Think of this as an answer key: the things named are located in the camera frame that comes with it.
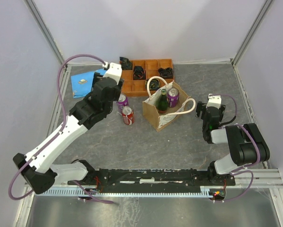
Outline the red soda can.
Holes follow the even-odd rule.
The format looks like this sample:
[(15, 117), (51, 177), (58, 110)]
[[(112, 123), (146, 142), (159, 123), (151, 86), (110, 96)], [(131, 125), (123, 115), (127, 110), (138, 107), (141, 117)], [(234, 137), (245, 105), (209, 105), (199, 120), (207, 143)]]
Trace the red soda can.
[(134, 110), (130, 106), (123, 107), (121, 114), (126, 125), (134, 123)]

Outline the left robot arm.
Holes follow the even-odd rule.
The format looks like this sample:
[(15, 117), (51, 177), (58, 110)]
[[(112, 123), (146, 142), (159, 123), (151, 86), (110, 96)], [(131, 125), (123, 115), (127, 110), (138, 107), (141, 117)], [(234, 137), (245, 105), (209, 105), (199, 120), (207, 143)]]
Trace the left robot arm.
[(55, 159), (78, 137), (112, 112), (123, 85), (120, 73), (95, 77), (92, 91), (77, 102), (63, 122), (39, 146), (27, 154), (17, 153), (13, 162), (36, 194), (42, 194), (55, 183), (94, 181), (93, 168), (85, 161), (67, 165), (53, 165)]

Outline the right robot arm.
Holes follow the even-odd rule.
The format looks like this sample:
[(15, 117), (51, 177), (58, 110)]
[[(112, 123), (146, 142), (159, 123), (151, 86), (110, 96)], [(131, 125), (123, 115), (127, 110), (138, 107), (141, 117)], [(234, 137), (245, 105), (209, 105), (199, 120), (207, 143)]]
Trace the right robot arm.
[(270, 150), (255, 123), (242, 126), (227, 125), (232, 120), (222, 123), (226, 106), (220, 101), (207, 103), (199, 101), (196, 106), (196, 117), (203, 120), (203, 138), (208, 144), (227, 144), (229, 154), (210, 163), (207, 169), (207, 180), (218, 185), (231, 173), (246, 169), (249, 166), (268, 161)]

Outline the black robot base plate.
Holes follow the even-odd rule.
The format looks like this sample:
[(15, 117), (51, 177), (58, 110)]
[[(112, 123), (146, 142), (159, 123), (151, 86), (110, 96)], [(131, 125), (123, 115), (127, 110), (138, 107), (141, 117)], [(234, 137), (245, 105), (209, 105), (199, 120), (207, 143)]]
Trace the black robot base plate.
[(209, 167), (196, 169), (99, 169), (78, 181), (90, 189), (92, 186), (103, 193), (185, 193), (200, 192), (201, 186), (235, 186), (230, 174), (219, 175)]

